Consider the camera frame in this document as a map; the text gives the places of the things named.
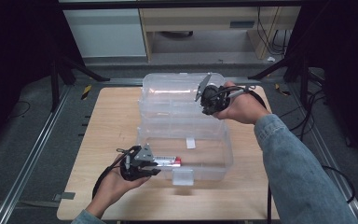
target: clear plastic container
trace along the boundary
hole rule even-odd
[[[208,85],[225,83],[223,76],[216,73],[147,75],[138,102],[141,117],[210,119],[210,116],[202,114],[200,100],[195,102],[199,84],[207,75],[212,75]]]
[[[159,166],[154,178],[174,185],[195,180],[221,180],[233,164],[228,127],[223,120],[202,114],[195,102],[199,84],[209,74],[150,74],[139,101],[142,122],[137,144],[149,144],[155,157],[178,157],[181,165]],[[223,85],[212,74],[209,84]]]

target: wooden board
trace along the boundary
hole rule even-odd
[[[268,105],[261,88],[256,92]],[[101,172],[117,156],[116,149],[136,143],[140,124],[138,99],[141,88],[102,89],[84,140],[76,157],[57,216],[74,219],[91,201]],[[151,178],[112,205],[103,219],[113,220],[205,220],[267,218],[268,180],[253,125],[227,120],[234,164],[221,181],[197,181],[191,187],[173,186],[171,180]],[[278,218],[275,206],[272,217]]]

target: gray floor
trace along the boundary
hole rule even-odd
[[[190,38],[187,40],[190,43],[189,45],[186,44],[184,39],[173,40],[181,41],[179,45],[168,43],[169,38],[162,35],[157,39],[155,57],[149,64],[116,64],[115,66],[90,66],[89,68],[98,74],[111,78],[131,77],[142,80],[142,77],[149,73],[177,72],[216,72],[227,78],[236,78],[255,75],[271,64],[267,60],[258,61],[255,58],[255,55],[249,49],[249,43],[246,42],[246,35],[243,39],[244,42],[240,43],[229,41],[232,35],[236,34],[228,34],[227,38],[224,38],[222,34],[216,34],[221,39],[221,43],[225,44],[219,46],[215,51],[208,49],[209,53],[204,52],[207,50],[202,50],[202,48],[194,52],[195,49],[191,47]],[[194,38],[202,39],[206,38],[205,36],[211,36],[211,34],[198,35],[195,33],[192,38],[193,40]],[[179,49],[182,52],[177,53],[178,57],[175,60],[174,52]],[[237,60],[238,58],[235,55],[237,57],[241,55],[243,58],[235,62],[229,60],[230,57]],[[279,77],[283,73],[284,70],[280,70],[272,75]],[[20,202],[52,202],[56,193],[64,191],[82,141],[82,133],[87,128],[83,124],[89,120],[87,116],[92,113],[99,90],[118,84],[115,80],[108,84],[100,84],[78,72],[76,72],[76,77],[76,84],[70,87],[62,112],[58,116],[48,141],[44,145],[36,166],[23,189],[19,198]],[[283,115],[297,108],[282,117],[288,127],[294,127],[304,118],[295,97],[298,83],[289,86],[279,79],[277,80],[266,80],[260,85],[264,87],[275,114]],[[12,118],[7,120],[5,127],[0,132],[0,204],[16,181],[21,167],[26,162],[39,133],[43,129],[43,125],[48,119],[51,107],[49,82],[48,77],[43,78],[23,89],[21,101],[13,109]],[[283,95],[276,91],[275,82],[279,82],[281,88],[289,90],[292,95]],[[86,100],[81,100],[83,90],[89,84],[92,85],[89,96]],[[310,83],[312,92],[319,89],[320,87]],[[320,150],[320,143],[322,142],[329,149],[331,156],[337,163],[337,168],[345,173],[355,186],[356,201],[358,202],[358,148],[346,146],[345,136],[337,124],[335,115],[331,112],[329,104],[324,104],[324,100],[315,104],[312,115],[315,122],[312,130],[319,133],[323,139],[321,141],[318,136],[315,137],[314,132],[309,132],[305,135],[304,142],[321,162],[324,162],[325,155]],[[28,203],[19,203],[7,223],[69,223],[68,221],[59,221],[56,212],[57,208],[54,207],[30,206]],[[262,220],[254,221],[254,223],[263,222]]]

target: finger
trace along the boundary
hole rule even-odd
[[[213,113],[213,117],[216,119],[226,119],[227,118],[227,110],[223,110],[220,112]]]
[[[234,82],[232,82],[232,81],[227,81],[227,82],[225,83],[225,87],[231,87],[231,86],[235,86]]]

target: sleeve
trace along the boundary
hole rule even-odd
[[[83,210],[81,213],[72,221],[72,224],[105,224],[97,217],[90,214],[88,211]]]
[[[255,135],[282,223],[358,223],[322,165],[276,115],[258,120]]]

